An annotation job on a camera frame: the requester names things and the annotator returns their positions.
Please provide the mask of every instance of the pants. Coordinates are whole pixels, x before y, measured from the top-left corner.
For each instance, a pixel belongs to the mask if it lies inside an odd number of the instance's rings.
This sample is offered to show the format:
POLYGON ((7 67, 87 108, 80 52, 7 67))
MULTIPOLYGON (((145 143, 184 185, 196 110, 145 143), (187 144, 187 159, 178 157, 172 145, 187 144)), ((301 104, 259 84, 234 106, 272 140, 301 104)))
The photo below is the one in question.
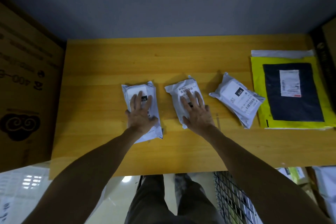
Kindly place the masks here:
POLYGON ((177 216, 167 207, 163 175, 147 175, 129 207, 125 224, 197 223, 225 224, 203 187, 187 174, 175 175, 177 216))

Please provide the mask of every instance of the table surface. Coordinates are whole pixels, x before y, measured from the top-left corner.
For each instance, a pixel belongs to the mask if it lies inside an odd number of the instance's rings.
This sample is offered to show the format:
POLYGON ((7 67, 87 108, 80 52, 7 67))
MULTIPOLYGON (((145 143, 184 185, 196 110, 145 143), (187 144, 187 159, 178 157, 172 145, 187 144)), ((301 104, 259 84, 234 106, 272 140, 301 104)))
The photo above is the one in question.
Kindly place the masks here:
POLYGON ((253 89, 251 50, 307 50, 306 35, 250 35, 69 40, 50 178, 126 128, 121 84, 152 81, 163 139, 132 146, 115 176, 226 170, 215 150, 184 130, 164 87, 191 75, 221 131, 273 167, 336 164, 336 132, 251 129, 208 96, 228 72, 253 89))

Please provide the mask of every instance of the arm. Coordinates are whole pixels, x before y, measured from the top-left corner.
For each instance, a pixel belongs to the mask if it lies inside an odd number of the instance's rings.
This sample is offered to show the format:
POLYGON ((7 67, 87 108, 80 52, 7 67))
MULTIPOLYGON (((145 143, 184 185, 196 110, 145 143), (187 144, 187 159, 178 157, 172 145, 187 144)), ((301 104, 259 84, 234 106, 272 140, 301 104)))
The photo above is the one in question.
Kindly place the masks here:
POLYGON ((253 202, 261 220, 267 223, 330 223, 309 196, 295 183, 260 158, 229 139, 215 127, 210 109, 199 93, 181 99, 190 118, 183 117, 190 130, 202 136, 217 151, 237 184, 253 202))
POLYGON ((141 96, 142 92, 134 95, 130 103, 131 112, 126 110, 128 129, 63 170, 23 224, 82 224, 86 221, 125 154, 158 121, 156 117, 148 119, 147 116, 152 96, 144 108, 141 108, 141 96))

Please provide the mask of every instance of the metal wire rack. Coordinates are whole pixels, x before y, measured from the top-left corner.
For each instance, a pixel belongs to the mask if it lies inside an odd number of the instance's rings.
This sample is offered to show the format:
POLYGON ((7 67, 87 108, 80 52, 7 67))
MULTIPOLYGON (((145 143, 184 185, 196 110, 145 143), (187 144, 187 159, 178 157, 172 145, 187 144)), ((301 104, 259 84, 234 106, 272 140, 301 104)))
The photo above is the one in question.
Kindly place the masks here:
POLYGON ((227 224, 262 224, 251 200, 228 171, 214 172, 218 210, 227 224))

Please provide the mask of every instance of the hand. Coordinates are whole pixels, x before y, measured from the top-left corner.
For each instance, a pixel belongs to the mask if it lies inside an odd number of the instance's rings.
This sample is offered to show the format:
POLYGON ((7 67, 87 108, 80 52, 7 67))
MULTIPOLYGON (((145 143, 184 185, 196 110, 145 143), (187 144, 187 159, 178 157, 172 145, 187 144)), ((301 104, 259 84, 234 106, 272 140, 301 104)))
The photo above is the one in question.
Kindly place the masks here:
POLYGON ((147 115, 147 111, 152 103, 152 96, 148 97, 147 103, 144 107, 141 107, 141 97, 142 91, 140 91, 138 95, 135 94, 132 97, 130 102, 131 112, 126 110, 125 114, 128 117, 128 128, 135 129, 135 131, 141 133, 142 136, 158 122, 158 118, 149 118, 147 115))
POLYGON ((210 112, 210 108, 208 105, 204 105, 201 95, 197 91, 195 91, 197 99, 194 98, 188 90, 187 95, 193 107, 190 107, 187 103, 187 100, 184 97, 181 97, 183 107, 189 113, 189 119, 183 116, 183 122, 191 131, 204 137, 204 135, 207 133, 208 128, 215 126, 210 112))

